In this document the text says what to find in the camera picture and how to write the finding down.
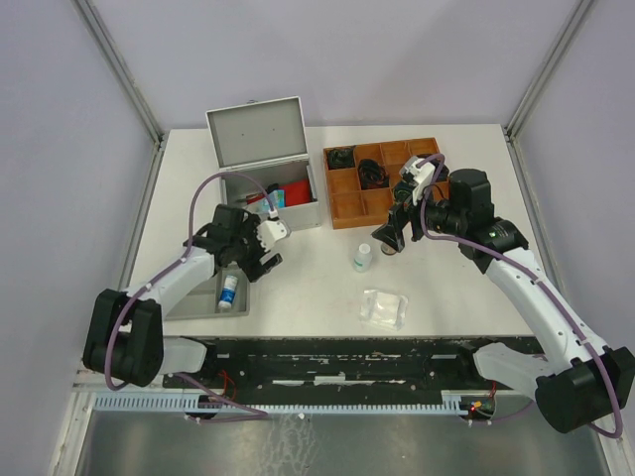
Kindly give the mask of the brown bottle orange cap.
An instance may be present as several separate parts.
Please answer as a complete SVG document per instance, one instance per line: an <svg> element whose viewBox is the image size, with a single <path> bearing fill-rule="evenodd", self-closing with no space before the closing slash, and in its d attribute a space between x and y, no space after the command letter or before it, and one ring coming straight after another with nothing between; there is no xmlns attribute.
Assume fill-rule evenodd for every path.
<svg viewBox="0 0 635 476"><path fill-rule="evenodd" d="M380 249L386 256L394 256L399 252L399 247L393 242L382 242Z"/></svg>

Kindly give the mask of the white blue bottle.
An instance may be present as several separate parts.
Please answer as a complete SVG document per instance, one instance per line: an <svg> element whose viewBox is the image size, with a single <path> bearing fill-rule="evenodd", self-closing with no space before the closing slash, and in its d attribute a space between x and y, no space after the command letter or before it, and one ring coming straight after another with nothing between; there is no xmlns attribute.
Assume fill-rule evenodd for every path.
<svg viewBox="0 0 635 476"><path fill-rule="evenodd" d="M239 278L237 276L227 275L224 278L217 303L217 308L220 311L229 310L233 307L238 283Z"/></svg>

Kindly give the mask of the blue cotton swab packet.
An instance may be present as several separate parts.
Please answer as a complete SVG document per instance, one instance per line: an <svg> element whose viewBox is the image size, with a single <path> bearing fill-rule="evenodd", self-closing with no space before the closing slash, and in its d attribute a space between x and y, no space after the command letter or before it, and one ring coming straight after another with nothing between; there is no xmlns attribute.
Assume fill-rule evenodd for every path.
<svg viewBox="0 0 635 476"><path fill-rule="evenodd" d="M286 207L286 195L283 189L275 189L269 193L269 197L274 202L277 209Z"/></svg>

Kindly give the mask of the white gauze packet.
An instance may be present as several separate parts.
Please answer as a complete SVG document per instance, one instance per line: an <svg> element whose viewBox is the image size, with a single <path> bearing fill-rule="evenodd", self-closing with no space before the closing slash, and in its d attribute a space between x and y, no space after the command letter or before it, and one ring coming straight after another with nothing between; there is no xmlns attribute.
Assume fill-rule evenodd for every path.
<svg viewBox="0 0 635 476"><path fill-rule="evenodd" d="M408 299L380 290L365 290L359 320L378 328L400 330L404 326Z"/></svg>

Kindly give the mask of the red first aid pouch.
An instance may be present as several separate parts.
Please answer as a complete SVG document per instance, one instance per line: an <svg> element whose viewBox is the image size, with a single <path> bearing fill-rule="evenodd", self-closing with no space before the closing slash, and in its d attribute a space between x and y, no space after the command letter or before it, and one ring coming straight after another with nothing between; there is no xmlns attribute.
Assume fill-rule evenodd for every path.
<svg viewBox="0 0 635 476"><path fill-rule="evenodd" d="M286 195L286 207L309 203L312 200L310 182L307 179L286 184L273 183L266 190L268 194L275 189L283 189Z"/></svg>

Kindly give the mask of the grey metal box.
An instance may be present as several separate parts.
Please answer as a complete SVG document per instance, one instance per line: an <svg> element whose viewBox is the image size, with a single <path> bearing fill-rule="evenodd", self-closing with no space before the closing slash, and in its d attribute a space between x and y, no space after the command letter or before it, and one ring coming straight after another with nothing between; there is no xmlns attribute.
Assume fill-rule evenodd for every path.
<svg viewBox="0 0 635 476"><path fill-rule="evenodd" d="M265 188L305 184L308 197L285 193L280 216L294 230L321 226L318 192L307 145L301 99L298 96L208 110L206 123L218 168L221 200L247 206L258 189L241 175Z"/></svg>

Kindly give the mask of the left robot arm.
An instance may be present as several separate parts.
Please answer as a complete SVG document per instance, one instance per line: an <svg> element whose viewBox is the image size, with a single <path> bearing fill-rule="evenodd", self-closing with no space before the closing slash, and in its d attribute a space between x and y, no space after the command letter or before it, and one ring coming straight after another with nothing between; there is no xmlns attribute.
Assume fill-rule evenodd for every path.
<svg viewBox="0 0 635 476"><path fill-rule="evenodd" d="M155 277L96 298L85 340L83 366L104 376L107 386L148 386L157 376L186 373L197 386L213 384L218 361L206 344L167 337L164 319L196 287L235 265L254 283L280 265L275 245L291 230L271 212L267 218L220 204L212 220L192 230L181 254Z"/></svg>

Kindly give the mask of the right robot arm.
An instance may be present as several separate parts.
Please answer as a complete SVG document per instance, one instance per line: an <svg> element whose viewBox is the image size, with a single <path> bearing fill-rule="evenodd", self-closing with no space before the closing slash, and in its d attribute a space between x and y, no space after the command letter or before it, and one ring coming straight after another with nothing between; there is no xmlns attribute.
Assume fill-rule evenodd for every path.
<svg viewBox="0 0 635 476"><path fill-rule="evenodd" d="M402 251L403 229L410 225L414 240L456 243L510 300L542 349L534 357L487 343L456 361L456 378L468 388L490 380L518 392L560 433L587 425L608 438L621 437L621 411L634 381L632 352L610 347L585 324L541 270L519 229L495 216L485 172L450 173L449 196L434 201L442 168L434 163L401 168L409 196L393 205L373 237Z"/></svg>

